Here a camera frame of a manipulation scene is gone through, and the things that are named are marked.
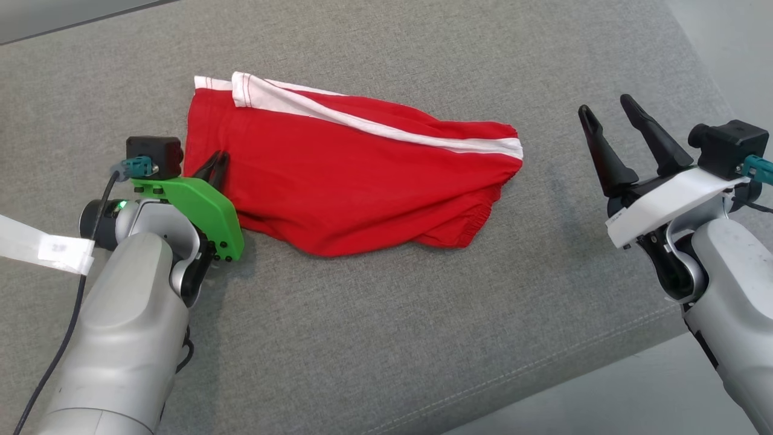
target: couch seam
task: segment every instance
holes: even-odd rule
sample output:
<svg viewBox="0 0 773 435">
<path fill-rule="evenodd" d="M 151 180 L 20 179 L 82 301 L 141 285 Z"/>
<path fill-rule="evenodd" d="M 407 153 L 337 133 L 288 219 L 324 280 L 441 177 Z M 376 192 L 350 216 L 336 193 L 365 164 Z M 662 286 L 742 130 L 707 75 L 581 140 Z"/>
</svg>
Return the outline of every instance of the couch seam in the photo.
<svg viewBox="0 0 773 435">
<path fill-rule="evenodd" d="M 581 351 L 581 350 L 583 350 L 585 348 L 589 348 L 593 344 L 601 343 L 602 341 L 608 340 L 608 339 L 613 338 L 613 337 L 617 337 L 618 335 L 623 334 L 625 332 L 628 332 L 628 331 L 630 331 L 630 330 L 632 330 L 632 329 L 634 329 L 634 328 L 636 328 L 638 326 L 641 326 L 643 324 L 647 324 L 649 322 L 653 322 L 654 320 L 657 320 L 657 319 L 659 319 L 661 317 L 664 317 L 669 311 L 673 310 L 674 307 L 679 307 L 679 305 L 669 305 L 668 307 L 661 308 L 660 310 L 653 311 L 653 312 L 651 312 L 649 314 L 645 314 L 644 316 L 641 316 L 641 317 L 639 317 L 637 319 L 631 320 L 630 322 L 622 324 L 622 325 L 620 325 L 620 326 L 618 326 L 616 328 L 610 329 L 609 331 L 605 331 L 603 333 L 596 334 L 593 337 L 590 337 L 590 338 L 588 338 L 586 340 L 580 341 L 579 343 L 572 344 L 571 346 L 568 346 L 568 347 L 566 347 L 566 348 L 564 348 L 564 349 L 562 349 L 560 351 L 554 352 L 553 354 L 550 354 L 550 355 L 548 355 L 548 356 L 546 356 L 544 358 L 541 358 L 541 359 L 538 359 L 536 361 L 530 362 L 527 365 L 524 365 L 524 366 L 521 366 L 519 368 L 516 368 L 516 369 L 514 369 L 514 370 L 512 370 L 510 372 L 507 372 L 507 373 L 503 374 L 503 375 L 497 376 L 496 378 L 489 379 L 488 381 L 482 382 L 482 383 L 477 384 L 475 386 L 472 386 L 472 387 L 470 387 L 470 388 L 468 388 L 466 390 L 463 390 L 463 391 L 457 392 L 455 394 L 452 394 L 452 395 L 450 395 L 450 396 L 448 396 L 448 397 L 446 397 L 444 399 L 438 400 L 437 402 L 433 402 L 433 403 L 431 403 L 431 404 L 429 404 L 429 405 L 427 405 L 427 406 L 425 406 L 423 408 L 417 409 L 417 410 L 415 410 L 415 411 L 413 411 L 411 413 L 405 414 L 405 415 L 403 415 L 401 417 L 398 417 L 398 418 L 396 418 L 394 420 L 386 422 L 386 423 L 382 424 L 381 426 L 377 426 L 377 427 L 374 427 L 374 428 L 372 428 L 370 430 L 367 430 L 367 431 L 361 433 L 361 435 L 367 435 L 368 433 L 372 433 L 373 431 L 376 431 L 376 430 L 379 430 L 381 428 L 384 428 L 385 426 L 390 426 L 390 425 L 392 425 L 394 423 L 397 423 L 397 422 L 399 422 L 401 420 L 406 419 L 407 417 L 413 416 L 414 414 L 421 413 L 422 411 L 430 409 L 433 406 L 439 405 L 439 404 L 441 404 L 443 402 L 447 402 L 448 400 L 451 400 L 454 397 L 461 396 L 461 397 L 458 397 L 456 400 L 453 400 L 451 402 L 445 403 L 443 406 L 439 406 L 439 407 L 437 407 L 435 409 L 430 409 L 426 413 L 422 413 L 422 414 L 420 414 L 418 416 L 415 416 L 412 419 L 406 420 L 406 421 L 404 421 L 404 422 L 402 422 L 400 424 L 397 424 L 397 425 L 394 425 L 394 426 L 391 426 L 391 427 L 387 427 L 385 430 L 377 432 L 374 435 L 380 435 L 382 433 L 389 432 L 390 430 L 394 430 L 397 427 L 403 426 L 406 423 L 409 423 L 411 421 L 414 421 L 416 419 L 421 418 L 422 416 L 426 416 L 427 414 L 430 414 L 430 413 L 433 413 L 435 411 L 438 411 L 439 409 L 443 409 L 446 406 L 449 406 L 449 405 L 451 405 L 453 403 L 456 403 L 456 402 L 459 402 L 461 400 L 467 399 L 468 397 L 471 397 L 471 396 L 474 396 L 476 394 L 479 394 L 480 392 L 484 392 L 487 389 L 490 389 L 490 388 L 495 387 L 497 385 L 501 385 L 501 384 L 503 384 L 505 382 L 512 381 L 513 379 L 518 378 L 521 375 L 525 375 L 526 373 L 529 373 L 529 372 L 532 372 L 534 370 L 537 370 L 538 368 L 542 368 L 542 367 L 544 367 L 546 365 L 550 365 L 550 364 L 552 364 L 552 363 L 554 363 L 556 361 L 560 361 L 561 358 L 565 358 L 568 355 L 572 355 L 575 352 L 579 352 L 579 351 Z M 553 357 L 555 357 L 555 356 L 557 356 L 559 354 L 562 354 L 562 353 L 565 353 L 565 355 L 561 355 L 559 358 L 556 358 L 556 359 L 554 359 L 552 361 L 548 361 L 551 358 L 553 358 Z M 472 390 L 479 389 L 479 388 L 481 388 L 481 387 L 483 387 L 485 385 L 487 385 L 487 386 L 484 389 L 480 389 L 479 391 L 476 391 L 476 392 L 471 392 Z"/>
</svg>

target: white tape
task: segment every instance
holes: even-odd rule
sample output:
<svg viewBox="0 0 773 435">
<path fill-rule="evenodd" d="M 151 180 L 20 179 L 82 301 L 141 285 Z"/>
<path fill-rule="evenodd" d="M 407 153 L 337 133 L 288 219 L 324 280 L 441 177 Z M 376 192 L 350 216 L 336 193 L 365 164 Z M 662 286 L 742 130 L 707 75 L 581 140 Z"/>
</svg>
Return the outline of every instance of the white tape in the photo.
<svg viewBox="0 0 773 435">
<path fill-rule="evenodd" d="M 0 214 L 0 256 L 88 275 L 94 241 L 49 235 Z"/>
</svg>

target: white stripe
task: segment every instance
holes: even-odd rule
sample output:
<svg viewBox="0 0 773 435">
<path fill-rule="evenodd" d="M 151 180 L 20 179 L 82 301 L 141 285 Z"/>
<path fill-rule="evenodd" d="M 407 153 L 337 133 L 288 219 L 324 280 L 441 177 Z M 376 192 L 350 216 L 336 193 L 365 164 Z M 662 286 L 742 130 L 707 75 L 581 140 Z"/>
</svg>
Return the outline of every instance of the white stripe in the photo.
<svg viewBox="0 0 773 435">
<path fill-rule="evenodd" d="M 433 136 L 417 135 L 405 132 L 398 128 L 379 124 L 364 118 L 359 118 L 347 113 L 336 111 L 317 103 L 311 98 L 283 89 L 287 84 L 272 80 L 263 80 L 252 74 L 233 73 L 231 77 L 233 85 L 233 102 L 237 107 L 254 107 L 268 111 L 292 113 L 312 118 L 347 125 L 362 132 L 378 135 L 401 142 L 412 142 L 420 145 L 435 146 L 453 152 L 478 152 L 496 153 L 523 159 L 521 141 L 517 138 L 503 139 L 446 139 Z M 312 92 L 321 93 L 312 88 L 291 85 L 288 89 L 304 88 Z"/>
<path fill-rule="evenodd" d="M 215 91 L 230 91 L 233 89 L 231 82 L 228 80 L 218 80 L 216 78 L 195 76 L 193 78 L 193 84 L 196 89 L 214 89 Z"/>
<path fill-rule="evenodd" d="M 325 91 L 323 89 L 315 89 L 313 87 L 301 86 L 300 84 L 285 83 L 284 81 L 279 81 L 279 80 L 270 80 L 270 79 L 265 79 L 265 80 L 268 83 L 273 84 L 274 86 L 279 86 L 283 89 L 290 89 L 292 91 L 306 91 L 306 92 L 314 92 L 315 94 L 338 95 L 340 97 L 348 97 L 348 95 L 346 94 L 339 94 L 338 92 L 331 92 L 331 91 Z"/>
</svg>

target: gray couch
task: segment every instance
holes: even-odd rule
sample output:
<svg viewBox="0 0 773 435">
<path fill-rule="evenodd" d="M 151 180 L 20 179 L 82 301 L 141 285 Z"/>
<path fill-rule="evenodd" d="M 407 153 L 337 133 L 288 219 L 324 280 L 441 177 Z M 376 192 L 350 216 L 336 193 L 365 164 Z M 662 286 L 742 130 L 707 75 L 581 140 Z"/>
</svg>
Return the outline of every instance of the gray couch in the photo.
<svg viewBox="0 0 773 435">
<path fill-rule="evenodd" d="M 621 93 L 682 142 L 732 117 L 660 0 L 183 0 L 2 46 L 0 214 L 77 235 L 125 139 L 184 137 L 193 75 L 235 70 L 512 123 L 525 165 L 463 250 L 319 259 L 245 231 L 192 311 L 159 433 L 442 433 L 684 332 L 644 254 L 606 237 L 576 113 L 589 104 L 643 176 Z M 3 260 L 0 283 L 9 433 L 77 278 Z"/>
</svg>

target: white label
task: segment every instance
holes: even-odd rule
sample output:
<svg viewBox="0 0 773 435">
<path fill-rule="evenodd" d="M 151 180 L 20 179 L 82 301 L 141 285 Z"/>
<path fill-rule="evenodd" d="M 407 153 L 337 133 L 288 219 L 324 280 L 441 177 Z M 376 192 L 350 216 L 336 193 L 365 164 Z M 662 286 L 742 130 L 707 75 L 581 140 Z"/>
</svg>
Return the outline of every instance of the white label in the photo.
<svg viewBox="0 0 773 435">
<path fill-rule="evenodd" d="M 57 263 L 58 269 L 86 275 L 94 260 L 94 241 L 85 238 L 45 235 L 40 239 L 38 259 Z"/>
<path fill-rule="evenodd" d="M 623 207 L 619 212 L 613 214 L 612 217 L 607 219 L 607 221 L 605 222 L 605 224 L 607 225 L 607 228 L 609 228 L 609 225 L 612 225 L 612 222 L 617 221 L 618 218 L 621 217 L 623 215 L 623 212 L 626 210 L 628 209 Z"/>
</svg>

